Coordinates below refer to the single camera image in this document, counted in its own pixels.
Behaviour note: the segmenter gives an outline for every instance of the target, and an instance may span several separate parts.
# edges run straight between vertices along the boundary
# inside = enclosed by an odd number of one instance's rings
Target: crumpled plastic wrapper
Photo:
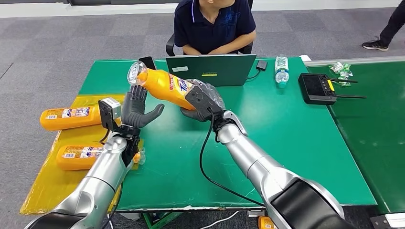
[[[349,77],[353,77],[353,73],[350,71],[351,64],[337,62],[334,65],[329,66],[329,68],[335,73],[338,74],[339,80],[348,80]],[[334,82],[340,84],[342,87],[348,87],[352,84],[349,82]]]

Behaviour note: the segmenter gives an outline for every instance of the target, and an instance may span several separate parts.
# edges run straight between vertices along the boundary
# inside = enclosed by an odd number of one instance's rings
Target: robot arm
[[[267,214],[279,229],[353,229],[343,209],[320,184],[284,168],[248,138],[238,117],[224,110],[222,99],[209,84],[192,81],[186,99],[196,111],[182,113],[199,121],[214,120],[216,139],[260,194]]]
[[[103,127],[110,131],[104,149],[77,188],[49,213],[33,220],[26,229],[99,229],[108,207],[138,152],[140,128],[157,118],[159,104],[145,114],[147,91],[133,85],[121,105],[112,98],[99,101]]]

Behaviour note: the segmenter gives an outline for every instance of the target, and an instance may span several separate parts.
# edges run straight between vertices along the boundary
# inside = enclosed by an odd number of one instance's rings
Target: yellow plastic sheet
[[[113,97],[120,103],[124,100],[123,95],[84,95],[77,96],[72,107],[97,105],[98,100]],[[28,193],[21,214],[42,214],[52,210],[64,200],[80,183],[88,170],[63,171],[56,165],[56,156],[59,149],[66,145],[89,145],[94,146],[103,138],[106,129],[102,125],[92,125],[80,128],[59,131],[48,156],[43,163],[40,172]],[[116,203],[118,193],[114,197],[110,209]]]

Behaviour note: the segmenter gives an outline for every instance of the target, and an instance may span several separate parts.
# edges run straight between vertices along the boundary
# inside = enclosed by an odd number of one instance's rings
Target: black pants
[[[395,9],[386,28],[380,34],[380,40],[383,45],[388,46],[395,34],[405,24],[405,0]]]

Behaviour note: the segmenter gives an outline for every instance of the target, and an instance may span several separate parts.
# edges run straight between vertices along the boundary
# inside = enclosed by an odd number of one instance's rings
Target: orange bottle on its side
[[[136,61],[128,72],[131,85],[141,85],[155,98],[177,104],[188,110],[195,110],[185,96],[192,84],[164,70],[153,70]]]
[[[145,150],[140,144],[140,150],[135,154],[134,163],[145,162]],[[62,170],[84,170],[90,169],[103,151],[102,145],[95,146],[63,146],[56,156],[56,164]]]
[[[41,126],[45,130],[64,130],[101,123],[98,105],[78,108],[55,108],[42,112]]]
[[[259,229],[277,229],[270,217],[259,217]]]

